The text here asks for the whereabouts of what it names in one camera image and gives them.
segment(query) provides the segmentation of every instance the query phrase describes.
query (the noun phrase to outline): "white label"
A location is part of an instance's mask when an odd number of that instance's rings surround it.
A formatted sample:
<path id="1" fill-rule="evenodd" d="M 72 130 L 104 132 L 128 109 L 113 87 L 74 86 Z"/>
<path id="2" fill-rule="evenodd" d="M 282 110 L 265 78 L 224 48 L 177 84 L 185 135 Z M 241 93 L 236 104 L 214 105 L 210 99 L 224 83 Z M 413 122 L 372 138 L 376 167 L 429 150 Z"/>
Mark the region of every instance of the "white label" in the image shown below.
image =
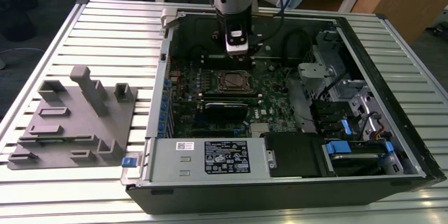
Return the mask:
<path id="1" fill-rule="evenodd" d="M 176 151 L 192 151 L 194 150 L 194 142 L 177 142 Z"/>
<path id="2" fill-rule="evenodd" d="M 242 36 L 242 31 L 232 31 L 230 36 L 232 37 L 241 37 Z"/>

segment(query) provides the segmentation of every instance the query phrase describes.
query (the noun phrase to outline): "barcode sticker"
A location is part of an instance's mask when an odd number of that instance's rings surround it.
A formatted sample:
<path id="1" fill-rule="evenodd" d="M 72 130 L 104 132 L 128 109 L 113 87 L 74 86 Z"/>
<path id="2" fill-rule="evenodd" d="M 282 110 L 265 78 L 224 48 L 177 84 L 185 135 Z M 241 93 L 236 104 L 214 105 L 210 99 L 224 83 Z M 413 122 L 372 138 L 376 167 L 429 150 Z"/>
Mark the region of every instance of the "barcode sticker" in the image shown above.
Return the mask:
<path id="1" fill-rule="evenodd" d="M 194 150 L 194 142 L 176 143 L 176 151 L 193 151 L 193 150 Z"/>

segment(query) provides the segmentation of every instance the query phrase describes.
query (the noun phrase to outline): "silver metal bracket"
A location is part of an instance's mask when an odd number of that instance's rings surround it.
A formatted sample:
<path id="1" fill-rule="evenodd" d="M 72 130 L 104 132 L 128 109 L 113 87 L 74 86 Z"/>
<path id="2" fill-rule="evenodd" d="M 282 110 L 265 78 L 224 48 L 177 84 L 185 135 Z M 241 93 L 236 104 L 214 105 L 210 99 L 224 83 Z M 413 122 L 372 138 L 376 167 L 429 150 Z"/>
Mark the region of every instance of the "silver metal bracket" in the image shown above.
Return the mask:
<path id="1" fill-rule="evenodd" d="M 173 21 L 177 19 L 177 8 L 164 8 L 160 16 L 160 23 L 162 29 L 166 29 L 174 25 Z"/>

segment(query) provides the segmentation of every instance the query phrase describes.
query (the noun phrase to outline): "blue latch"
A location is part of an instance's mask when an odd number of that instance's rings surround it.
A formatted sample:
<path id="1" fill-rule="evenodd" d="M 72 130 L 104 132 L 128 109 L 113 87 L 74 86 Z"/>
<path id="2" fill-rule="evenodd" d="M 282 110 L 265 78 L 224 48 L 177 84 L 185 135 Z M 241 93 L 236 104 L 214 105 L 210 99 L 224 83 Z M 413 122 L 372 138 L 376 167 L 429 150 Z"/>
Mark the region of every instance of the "blue latch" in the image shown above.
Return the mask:
<path id="1" fill-rule="evenodd" d="M 345 129 L 346 135 L 350 135 L 352 134 L 352 129 L 350 129 L 349 125 L 348 125 L 348 121 L 345 119 L 342 119 L 341 123 L 342 123 L 344 129 Z"/>
<path id="2" fill-rule="evenodd" d="M 392 153 L 392 152 L 394 151 L 394 149 L 393 149 L 393 145 L 392 145 L 390 142 L 385 142 L 385 143 L 384 143 L 384 146 L 385 146 L 385 149 L 386 149 L 386 152 L 388 152 L 388 153 Z"/>
<path id="3" fill-rule="evenodd" d="M 122 160 L 121 160 L 121 167 L 136 168 L 137 167 L 137 158 L 136 157 L 124 157 Z"/>
<path id="4" fill-rule="evenodd" d="M 325 144 L 328 154 L 352 153 L 348 141 L 332 141 Z"/>

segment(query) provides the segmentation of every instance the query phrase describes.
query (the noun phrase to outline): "floor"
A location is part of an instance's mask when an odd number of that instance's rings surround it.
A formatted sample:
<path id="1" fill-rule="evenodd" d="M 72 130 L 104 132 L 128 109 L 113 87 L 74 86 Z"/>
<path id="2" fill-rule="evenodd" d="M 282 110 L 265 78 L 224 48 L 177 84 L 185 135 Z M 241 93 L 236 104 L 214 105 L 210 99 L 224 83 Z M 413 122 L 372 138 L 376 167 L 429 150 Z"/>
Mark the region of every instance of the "floor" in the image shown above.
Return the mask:
<path id="1" fill-rule="evenodd" d="M 169 0 L 170 2 L 206 4 L 208 0 Z M 38 7 L 28 12 L 37 27 L 37 36 L 24 42 L 9 42 L 0 35 L 0 52 L 10 48 L 37 48 L 45 50 L 76 0 L 38 0 Z M 425 31 L 412 45 L 416 54 L 436 76 L 441 85 L 448 89 L 448 41 L 432 36 Z M 0 55 L 6 67 L 0 70 L 0 78 L 26 79 L 40 60 L 37 51 L 10 51 Z M 0 120 L 14 101 L 25 81 L 6 81 L 0 79 Z"/>

